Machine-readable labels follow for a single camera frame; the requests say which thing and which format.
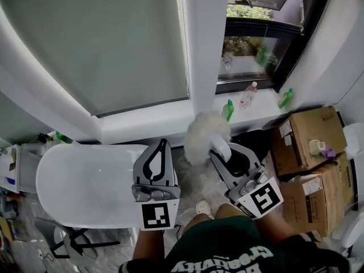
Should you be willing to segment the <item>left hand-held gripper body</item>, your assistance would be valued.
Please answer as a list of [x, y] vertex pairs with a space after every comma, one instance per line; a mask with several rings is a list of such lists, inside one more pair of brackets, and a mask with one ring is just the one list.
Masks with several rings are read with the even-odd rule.
[[169, 230], [175, 227], [181, 194], [179, 186], [134, 184], [131, 191], [142, 231]]

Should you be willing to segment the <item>dark green printed shirt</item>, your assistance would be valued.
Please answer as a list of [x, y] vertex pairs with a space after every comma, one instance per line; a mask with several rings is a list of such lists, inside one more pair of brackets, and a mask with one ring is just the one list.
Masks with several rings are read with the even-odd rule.
[[118, 273], [351, 273], [349, 261], [319, 237], [314, 231], [273, 243], [245, 216], [205, 221], [184, 233], [161, 261], [130, 260]]

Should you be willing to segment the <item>clear water bottle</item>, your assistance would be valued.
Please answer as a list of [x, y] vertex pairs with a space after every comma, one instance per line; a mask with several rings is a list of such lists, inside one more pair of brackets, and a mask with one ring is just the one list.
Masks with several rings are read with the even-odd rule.
[[257, 93], [257, 82], [253, 81], [246, 90], [242, 93], [242, 97], [239, 102], [239, 108], [245, 110], [250, 107], [255, 95]]

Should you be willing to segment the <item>white vanity cabinet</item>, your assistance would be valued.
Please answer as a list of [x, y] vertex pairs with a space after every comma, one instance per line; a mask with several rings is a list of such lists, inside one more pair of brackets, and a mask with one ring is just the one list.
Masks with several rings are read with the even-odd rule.
[[41, 157], [19, 145], [0, 148], [0, 187], [19, 193], [37, 193], [36, 171]]

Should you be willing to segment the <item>grey roller blind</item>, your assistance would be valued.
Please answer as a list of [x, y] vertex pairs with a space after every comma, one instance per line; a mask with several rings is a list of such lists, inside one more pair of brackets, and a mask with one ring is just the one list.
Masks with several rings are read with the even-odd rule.
[[46, 71], [92, 115], [184, 100], [177, 0], [0, 0]]

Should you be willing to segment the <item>white trash bin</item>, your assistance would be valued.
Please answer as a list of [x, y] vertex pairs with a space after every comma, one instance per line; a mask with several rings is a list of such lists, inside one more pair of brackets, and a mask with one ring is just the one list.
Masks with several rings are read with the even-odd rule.
[[345, 148], [346, 155], [349, 159], [364, 153], [364, 123], [352, 123], [343, 128], [344, 136], [347, 142]]

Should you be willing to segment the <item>person's right forearm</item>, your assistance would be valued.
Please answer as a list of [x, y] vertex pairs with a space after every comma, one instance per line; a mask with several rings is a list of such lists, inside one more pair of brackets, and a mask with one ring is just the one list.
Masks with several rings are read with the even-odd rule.
[[254, 222], [260, 236], [272, 243], [279, 243], [296, 234], [294, 229], [275, 211], [269, 212]]

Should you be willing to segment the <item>white fluffy duster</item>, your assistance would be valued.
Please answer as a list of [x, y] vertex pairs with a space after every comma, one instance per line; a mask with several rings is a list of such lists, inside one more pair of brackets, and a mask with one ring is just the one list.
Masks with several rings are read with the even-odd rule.
[[189, 124], [184, 138], [187, 161], [193, 166], [203, 164], [210, 158], [211, 151], [216, 152], [224, 161], [229, 161], [230, 133], [228, 121], [217, 111], [198, 113]]

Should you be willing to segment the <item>person's leg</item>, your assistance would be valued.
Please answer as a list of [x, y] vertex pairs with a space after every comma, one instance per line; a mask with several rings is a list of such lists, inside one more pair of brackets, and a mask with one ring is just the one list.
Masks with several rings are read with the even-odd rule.
[[222, 204], [217, 209], [214, 219], [219, 220], [223, 218], [230, 218], [230, 217], [237, 217], [237, 216], [243, 216], [247, 217], [247, 215], [239, 210], [238, 208], [230, 205], [230, 204]]
[[212, 220], [207, 214], [205, 213], [200, 213], [197, 214], [196, 216], [194, 216], [185, 226], [184, 230], [183, 230], [183, 234], [185, 234], [189, 229], [191, 229], [192, 227], [205, 222], [205, 221], [210, 221]]

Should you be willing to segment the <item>brown cardboard box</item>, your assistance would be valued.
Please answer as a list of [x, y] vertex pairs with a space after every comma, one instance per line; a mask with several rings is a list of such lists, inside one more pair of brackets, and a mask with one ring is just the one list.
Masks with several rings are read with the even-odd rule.
[[345, 152], [335, 163], [280, 183], [283, 216], [298, 233], [317, 230], [326, 237], [342, 222], [354, 199], [350, 161]]
[[271, 153], [279, 177], [309, 171], [327, 159], [311, 153], [310, 142], [323, 142], [338, 155], [347, 141], [340, 118], [332, 106], [291, 114], [271, 134]]

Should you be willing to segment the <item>person's left leg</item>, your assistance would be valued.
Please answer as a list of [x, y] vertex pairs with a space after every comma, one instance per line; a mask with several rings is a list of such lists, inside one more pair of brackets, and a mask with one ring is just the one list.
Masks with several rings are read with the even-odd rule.
[[212, 220], [207, 214], [205, 213], [200, 213], [197, 214], [196, 216], [194, 216], [185, 226], [184, 230], [183, 230], [183, 234], [185, 234], [189, 229], [191, 229], [192, 227], [205, 222], [205, 221], [210, 221]]

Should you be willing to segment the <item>person's left white shoe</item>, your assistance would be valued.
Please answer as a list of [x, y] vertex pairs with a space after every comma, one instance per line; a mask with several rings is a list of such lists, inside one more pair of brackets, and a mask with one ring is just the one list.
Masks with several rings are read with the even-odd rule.
[[197, 214], [206, 214], [210, 219], [214, 219], [209, 204], [205, 200], [201, 200], [196, 204]]

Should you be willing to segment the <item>white bathtub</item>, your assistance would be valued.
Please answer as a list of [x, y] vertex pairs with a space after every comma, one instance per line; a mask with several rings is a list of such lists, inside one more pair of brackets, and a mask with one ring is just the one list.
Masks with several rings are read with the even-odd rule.
[[73, 228], [139, 228], [133, 166], [142, 144], [59, 144], [41, 158], [36, 191], [45, 212]]

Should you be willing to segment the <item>person's right leg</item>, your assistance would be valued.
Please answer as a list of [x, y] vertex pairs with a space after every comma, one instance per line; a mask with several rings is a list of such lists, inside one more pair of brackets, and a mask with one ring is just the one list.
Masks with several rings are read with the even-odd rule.
[[230, 205], [230, 204], [222, 204], [217, 209], [214, 219], [219, 220], [223, 218], [230, 218], [230, 217], [237, 217], [237, 216], [243, 216], [247, 217], [247, 215], [239, 210], [238, 208]]

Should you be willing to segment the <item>purple cloth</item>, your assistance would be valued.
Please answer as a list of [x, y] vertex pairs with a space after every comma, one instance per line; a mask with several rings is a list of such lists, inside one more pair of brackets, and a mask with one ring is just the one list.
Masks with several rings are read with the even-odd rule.
[[336, 153], [329, 146], [325, 146], [325, 148], [320, 151], [320, 155], [331, 161], [336, 160]]

